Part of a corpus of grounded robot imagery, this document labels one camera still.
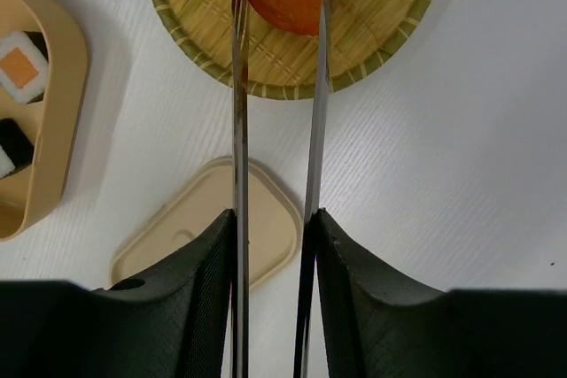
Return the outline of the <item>metal serving tongs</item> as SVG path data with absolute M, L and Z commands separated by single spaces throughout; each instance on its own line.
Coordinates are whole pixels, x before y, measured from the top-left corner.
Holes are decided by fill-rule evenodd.
M 293 375 L 306 377 L 310 319 L 315 280 L 315 215 L 320 209 L 322 163 L 330 94 L 329 54 L 331 0 L 319 3 L 319 41 L 311 119 L 307 189 L 299 273 Z M 233 209 L 237 217 L 236 264 L 231 290 L 231 375 L 249 375 L 249 198 L 247 83 L 249 3 L 232 0 L 233 74 Z

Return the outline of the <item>salmon sushi roll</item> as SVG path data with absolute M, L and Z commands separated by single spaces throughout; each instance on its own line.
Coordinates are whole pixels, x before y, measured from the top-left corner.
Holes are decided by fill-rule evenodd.
M 42 32 L 12 31 L 1 39 L 1 86 L 16 103 L 41 101 L 49 71 Z

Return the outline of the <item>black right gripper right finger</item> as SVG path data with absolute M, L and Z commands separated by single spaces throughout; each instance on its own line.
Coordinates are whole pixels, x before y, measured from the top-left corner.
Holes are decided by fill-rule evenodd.
M 443 292 L 388 265 L 326 212 L 304 228 L 293 373 L 318 295 L 332 377 L 563 377 L 562 290 Z

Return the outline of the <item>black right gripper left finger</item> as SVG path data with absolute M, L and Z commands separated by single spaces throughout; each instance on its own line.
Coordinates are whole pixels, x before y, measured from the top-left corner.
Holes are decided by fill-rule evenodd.
M 110 289 L 1 284 L 4 377 L 217 377 L 235 216 Z

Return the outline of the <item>cucumber sushi roll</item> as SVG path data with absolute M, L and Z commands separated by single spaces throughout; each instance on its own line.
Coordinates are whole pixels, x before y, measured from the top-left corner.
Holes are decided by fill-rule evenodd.
M 6 178 L 30 166 L 35 152 L 16 121 L 1 119 L 1 178 Z

